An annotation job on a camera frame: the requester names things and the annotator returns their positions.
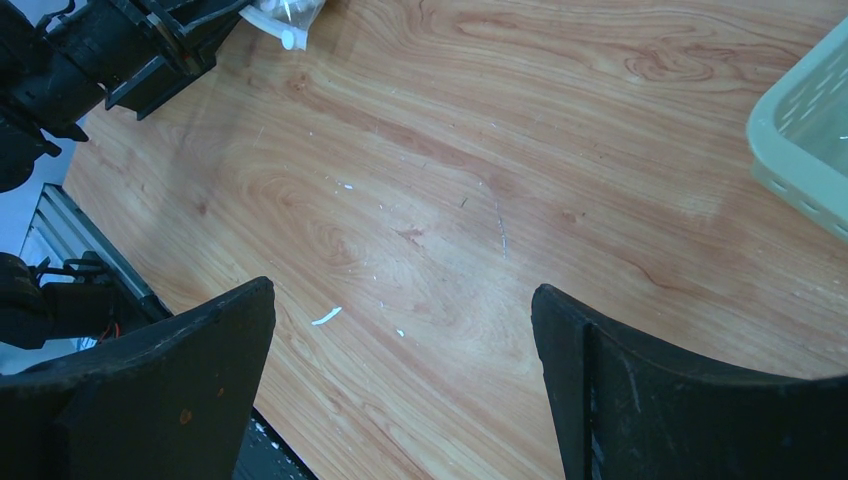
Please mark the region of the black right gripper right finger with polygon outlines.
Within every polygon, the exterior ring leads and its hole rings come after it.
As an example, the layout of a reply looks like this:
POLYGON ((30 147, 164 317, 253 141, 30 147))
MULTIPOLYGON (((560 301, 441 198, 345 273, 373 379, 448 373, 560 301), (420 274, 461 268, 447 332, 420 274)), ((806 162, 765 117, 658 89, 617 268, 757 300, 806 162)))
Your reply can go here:
POLYGON ((686 350, 543 284, 531 323, 569 479, 843 479, 847 379, 686 350))

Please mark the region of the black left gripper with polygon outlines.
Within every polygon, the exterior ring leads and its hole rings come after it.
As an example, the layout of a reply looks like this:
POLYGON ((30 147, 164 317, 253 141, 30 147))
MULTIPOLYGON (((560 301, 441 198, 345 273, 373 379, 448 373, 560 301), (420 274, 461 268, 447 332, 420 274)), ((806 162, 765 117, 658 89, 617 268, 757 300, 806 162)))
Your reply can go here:
POLYGON ((4 1, 1 139, 83 141, 106 95, 142 120, 217 63, 247 1, 4 1))

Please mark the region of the pale green plastic basket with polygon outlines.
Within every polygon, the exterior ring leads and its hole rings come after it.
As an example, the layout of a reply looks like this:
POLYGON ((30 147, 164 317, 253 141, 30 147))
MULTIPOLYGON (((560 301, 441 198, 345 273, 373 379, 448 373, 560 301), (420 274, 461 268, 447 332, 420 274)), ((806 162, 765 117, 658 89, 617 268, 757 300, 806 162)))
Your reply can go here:
POLYGON ((763 94, 746 127, 751 175, 847 240, 847 22, 763 94))

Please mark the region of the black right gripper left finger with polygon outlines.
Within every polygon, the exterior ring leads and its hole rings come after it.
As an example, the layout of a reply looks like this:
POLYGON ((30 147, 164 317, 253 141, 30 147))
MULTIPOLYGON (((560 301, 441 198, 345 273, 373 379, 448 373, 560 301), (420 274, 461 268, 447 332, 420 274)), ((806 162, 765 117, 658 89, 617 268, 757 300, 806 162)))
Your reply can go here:
POLYGON ((274 334, 258 277, 1 380, 5 479, 229 479, 274 334))

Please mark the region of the clear zip top bag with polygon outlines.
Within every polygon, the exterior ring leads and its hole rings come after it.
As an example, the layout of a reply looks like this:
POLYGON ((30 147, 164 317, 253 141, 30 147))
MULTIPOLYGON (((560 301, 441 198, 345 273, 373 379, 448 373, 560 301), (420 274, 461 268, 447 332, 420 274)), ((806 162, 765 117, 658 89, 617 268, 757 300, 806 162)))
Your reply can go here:
POLYGON ((279 39, 285 50, 305 50, 309 29, 325 3, 325 0, 252 1, 239 14, 257 29, 279 39))

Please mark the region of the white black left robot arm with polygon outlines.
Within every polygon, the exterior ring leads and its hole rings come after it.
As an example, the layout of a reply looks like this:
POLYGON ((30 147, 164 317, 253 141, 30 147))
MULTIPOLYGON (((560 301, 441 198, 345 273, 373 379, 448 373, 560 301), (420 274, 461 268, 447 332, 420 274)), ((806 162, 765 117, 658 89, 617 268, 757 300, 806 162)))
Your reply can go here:
POLYGON ((39 349, 164 319, 161 302, 37 169, 95 107, 144 119, 211 70, 241 1, 1 5, 1 340, 39 349))

